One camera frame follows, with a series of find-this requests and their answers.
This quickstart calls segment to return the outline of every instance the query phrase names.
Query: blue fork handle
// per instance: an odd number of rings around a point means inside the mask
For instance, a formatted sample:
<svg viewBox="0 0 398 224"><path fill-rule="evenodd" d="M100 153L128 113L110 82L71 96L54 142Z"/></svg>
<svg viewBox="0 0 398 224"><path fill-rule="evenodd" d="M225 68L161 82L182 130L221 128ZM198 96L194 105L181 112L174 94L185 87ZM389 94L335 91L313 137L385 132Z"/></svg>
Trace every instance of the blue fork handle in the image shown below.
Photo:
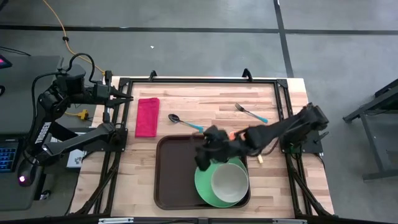
<svg viewBox="0 0 398 224"><path fill-rule="evenodd" d="M197 126L197 125L194 125L194 124L190 124L190 123L185 122L185 121L183 121L183 123L185 123L185 124L187 124L187 125L189 125L189 126L195 128L195 129L199 130L199 133L203 133L203 127Z"/></svg>
<svg viewBox="0 0 398 224"><path fill-rule="evenodd" d="M264 123L268 123L268 120L265 118L262 118L260 116L255 115L254 113L250 113L251 115L255 116L257 119L259 119L260 121L264 122Z"/></svg>

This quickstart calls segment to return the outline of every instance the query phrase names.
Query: computer mouse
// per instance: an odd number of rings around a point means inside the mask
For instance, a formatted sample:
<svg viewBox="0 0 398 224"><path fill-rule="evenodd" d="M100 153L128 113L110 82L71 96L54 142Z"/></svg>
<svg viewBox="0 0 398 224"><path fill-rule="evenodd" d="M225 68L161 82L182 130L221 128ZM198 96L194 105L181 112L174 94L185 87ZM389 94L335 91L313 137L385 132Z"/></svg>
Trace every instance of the computer mouse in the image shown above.
<svg viewBox="0 0 398 224"><path fill-rule="evenodd" d="M17 170L19 185L22 187L29 187L32 185L35 181L36 170L37 166L31 164L26 159L23 159Z"/></svg>

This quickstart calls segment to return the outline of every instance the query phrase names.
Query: concrete floor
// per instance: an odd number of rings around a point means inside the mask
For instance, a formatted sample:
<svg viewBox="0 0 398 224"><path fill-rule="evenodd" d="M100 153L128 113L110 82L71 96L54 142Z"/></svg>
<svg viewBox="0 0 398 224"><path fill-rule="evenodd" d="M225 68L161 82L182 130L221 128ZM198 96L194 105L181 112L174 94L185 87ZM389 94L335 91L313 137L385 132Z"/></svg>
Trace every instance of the concrete floor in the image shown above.
<svg viewBox="0 0 398 224"><path fill-rule="evenodd" d="M69 26L277 28L272 0L49 3ZM398 2L393 0L280 0L280 7L286 29L398 29ZM58 25L39 0L11 1L0 12L0 24ZM97 65L117 75L149 75L154 69L162 76L238 77L249 68L256 77L286 77L279 34L68 32L68 36L75 51L89 53ZM58 31L1 30L0 45L32 55L71 57ZM322 143L335 213L397 222L398 178L362 181L363 173L376 171L376 163L361 122L348 125L341 119L398 78L397 36L287 35L287 45L294 76L305 79L310 101L320 105L330 120L330 135ZM88 125L62 119L69 127ZM51 199L28 211L1 212L0 219L63 215L76 175L55 178Z"/></svg>

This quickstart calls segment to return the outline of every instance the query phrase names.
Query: wooden table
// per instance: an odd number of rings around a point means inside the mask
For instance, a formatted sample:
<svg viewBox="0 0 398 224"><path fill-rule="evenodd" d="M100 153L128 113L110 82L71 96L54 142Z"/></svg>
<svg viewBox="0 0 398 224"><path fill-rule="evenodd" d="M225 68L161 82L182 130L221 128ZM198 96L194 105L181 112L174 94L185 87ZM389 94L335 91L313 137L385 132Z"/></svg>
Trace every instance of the wooden table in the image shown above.
<svg viewBox="0 0 398 224"><path fill-rule="evenodd" d="M114 77L113 85L117 86L118 81L119 77ZM308 102L304 80L301 78L289 78L287 81L293 111L297 113ZM191 134L196 131L188 126L171 123L167 117L169 113L175 113L184 121L205 127L215 124L219 128L227 130L227 132L246 128L247 125L261 124L259 120L237 111L234 104L238 102L247 110L267 118L269 123L275 123L279 119L272 85L135 83L132 89L134 101L130 104L127 122L129 137L126 151L121 156L112 216L294 217L285 157L279 149L276 149L268 156L264 156L263 164L258 163L255 157L248 157L251 199L243 208L166 211L157 207L154 202L155 150L157 142L167 135ZM152 97L160 99L157 137L135 138L134 130L136 128L138 99ZM285 108L285 100L283 98L282 102ZM94 126L102 121L102 112L103 107L97 106L93 122ZM271 145L273 145L273 142L264 152L268 151ZM81 208L97 187L103 157L103 152L96 152L84 160L71 212ZM333 213L328 184L321 161L312 154L304 154L303 164L309 189L325 209ZM304 212L302 191L298 190L297 192L300 208Z"/></svg>

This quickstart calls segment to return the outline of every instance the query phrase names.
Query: pink cloth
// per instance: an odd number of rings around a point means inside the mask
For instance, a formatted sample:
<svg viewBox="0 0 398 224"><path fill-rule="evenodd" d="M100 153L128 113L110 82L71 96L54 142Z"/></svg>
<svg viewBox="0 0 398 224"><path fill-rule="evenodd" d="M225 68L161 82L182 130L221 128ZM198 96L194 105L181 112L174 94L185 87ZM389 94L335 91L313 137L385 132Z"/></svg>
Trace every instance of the pink cloth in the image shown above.
<svg viewBox="0 0 398 224"><path fill-rule="evenodd" d="M159 105L158 98L138 100L136 138L156 137Z"/></svg>

